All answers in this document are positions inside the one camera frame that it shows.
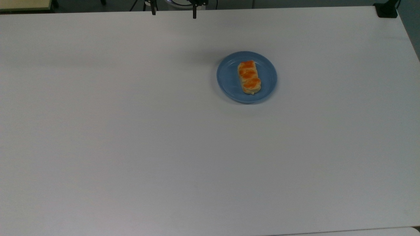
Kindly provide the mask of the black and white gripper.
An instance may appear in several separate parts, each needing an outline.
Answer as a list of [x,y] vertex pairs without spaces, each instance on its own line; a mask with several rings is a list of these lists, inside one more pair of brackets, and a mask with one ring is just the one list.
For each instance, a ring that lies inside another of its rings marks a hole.
[[[191,9],[193,8],[193,19],[197,19],[197,10],[200,7],[206,7],[209,4],[208,0],[163,0],[169,6],[178,9]],[[156,3],[151,2],[152,15],[156,15]]]

